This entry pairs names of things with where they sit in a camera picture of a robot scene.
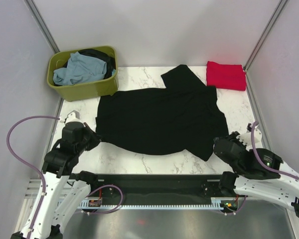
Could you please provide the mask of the black t shirt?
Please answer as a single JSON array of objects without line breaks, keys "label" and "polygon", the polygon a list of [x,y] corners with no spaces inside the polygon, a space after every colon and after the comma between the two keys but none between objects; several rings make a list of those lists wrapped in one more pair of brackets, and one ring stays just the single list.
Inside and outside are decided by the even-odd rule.
[{"label": "black t shirt", "polygon": [[167,155],[187,150],[207,161],[214,139],[227,136],[214,86],[186,65],[162,74],[164,88],[118,91],[102,96],[96,133],[103,142],[135,153]]}]

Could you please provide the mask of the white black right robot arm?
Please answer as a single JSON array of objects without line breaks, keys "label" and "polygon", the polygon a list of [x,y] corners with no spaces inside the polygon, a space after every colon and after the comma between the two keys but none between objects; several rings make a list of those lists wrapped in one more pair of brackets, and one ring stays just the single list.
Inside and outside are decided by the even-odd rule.
[{"label": "white black right robot arm", "polygon": [[232,168],[222,173],[218,190],[228,197],[244,195],[277,204],[299,218],[299,174],[268,149],[248,149],[261,139],[259,130],[214,139],[214,154]]}]

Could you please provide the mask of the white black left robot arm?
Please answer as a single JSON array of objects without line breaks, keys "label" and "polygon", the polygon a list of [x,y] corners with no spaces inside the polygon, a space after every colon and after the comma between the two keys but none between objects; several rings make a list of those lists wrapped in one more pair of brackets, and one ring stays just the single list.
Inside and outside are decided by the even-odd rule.
[{"label": "white black left robot arm", "polygon": [[68,121],[62,136],[44,158],[41,184],[23,228],[13,239],[61,239],[69,219],[83,199],[99,192],[97,175],[73,173],[79,157],[99,143],[96,133],[79,120]]}]

